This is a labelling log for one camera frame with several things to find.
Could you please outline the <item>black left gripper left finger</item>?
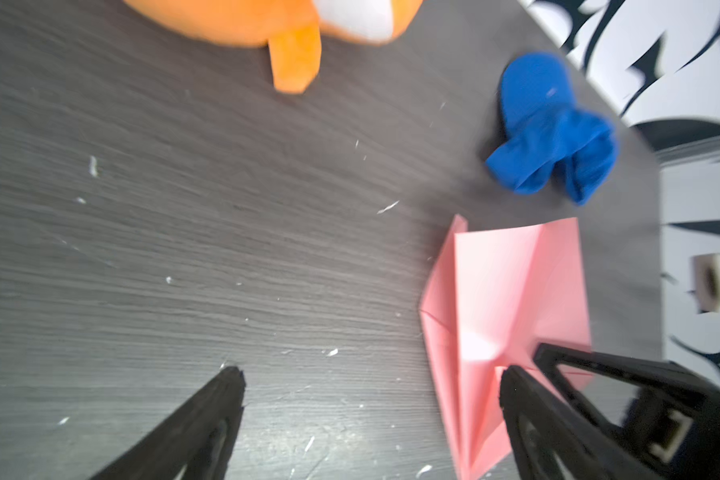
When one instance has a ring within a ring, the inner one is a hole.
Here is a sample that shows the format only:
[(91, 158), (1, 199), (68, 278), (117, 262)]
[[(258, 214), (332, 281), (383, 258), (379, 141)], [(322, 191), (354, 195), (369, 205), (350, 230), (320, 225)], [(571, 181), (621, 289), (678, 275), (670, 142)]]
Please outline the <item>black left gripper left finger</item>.
[(223, 479), (244, 412), (244, 373), (226, 367), (95, 479)]

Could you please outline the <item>pink paper sheet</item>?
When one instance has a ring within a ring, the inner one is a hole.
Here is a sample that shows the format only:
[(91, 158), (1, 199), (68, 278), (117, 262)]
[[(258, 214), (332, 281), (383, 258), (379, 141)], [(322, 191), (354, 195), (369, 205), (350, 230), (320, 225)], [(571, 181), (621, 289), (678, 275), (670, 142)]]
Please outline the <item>pink paper sheet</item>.
[(592, 348), (577, 220), (469, 231), (455, 216), (419, 314), (456, 475), (479, 479), (512, 450), (504, 371), (521, 366), (548, 386), (539, 344)]

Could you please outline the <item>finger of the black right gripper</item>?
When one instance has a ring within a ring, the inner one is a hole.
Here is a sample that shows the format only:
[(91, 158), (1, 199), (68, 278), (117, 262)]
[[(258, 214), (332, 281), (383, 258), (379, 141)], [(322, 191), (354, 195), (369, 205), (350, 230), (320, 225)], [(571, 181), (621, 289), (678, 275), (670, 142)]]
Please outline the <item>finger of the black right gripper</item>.
[[(534, 363), (576, 413), (664, 479), (720, 479), (720, 390), (690, 370), (542, 343)], [(637, 388), (624, 419), (610, 422), (561, 371), (574, 367)]]

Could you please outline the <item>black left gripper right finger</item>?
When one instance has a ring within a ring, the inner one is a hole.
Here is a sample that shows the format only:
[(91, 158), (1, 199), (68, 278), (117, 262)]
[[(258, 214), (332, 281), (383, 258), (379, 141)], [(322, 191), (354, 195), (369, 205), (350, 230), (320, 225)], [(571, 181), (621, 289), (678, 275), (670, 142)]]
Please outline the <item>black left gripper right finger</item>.
[(502, 375), (500, 406), (522, 479), (658, 479), (520, 366)]

